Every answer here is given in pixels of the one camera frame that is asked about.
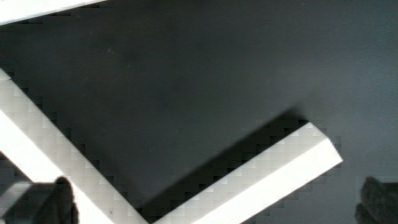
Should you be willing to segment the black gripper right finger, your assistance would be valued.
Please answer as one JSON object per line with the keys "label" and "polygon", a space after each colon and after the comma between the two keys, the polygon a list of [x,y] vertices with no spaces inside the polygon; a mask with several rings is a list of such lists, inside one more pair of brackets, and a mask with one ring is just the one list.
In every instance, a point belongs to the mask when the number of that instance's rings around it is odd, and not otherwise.
{"label": "black gripper right finger", "polygon": [[356,206],[358,224],[398,224],[398,182],[368,177]]}

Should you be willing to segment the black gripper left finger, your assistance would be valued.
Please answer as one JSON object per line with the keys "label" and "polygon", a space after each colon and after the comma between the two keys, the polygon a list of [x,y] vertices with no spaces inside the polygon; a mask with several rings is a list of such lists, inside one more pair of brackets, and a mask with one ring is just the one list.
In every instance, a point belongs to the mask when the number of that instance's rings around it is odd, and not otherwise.
{"label": "black gripper left finger", "polygon": [[68,179],[17,182],[0,194],[0,224],[81,224]]}

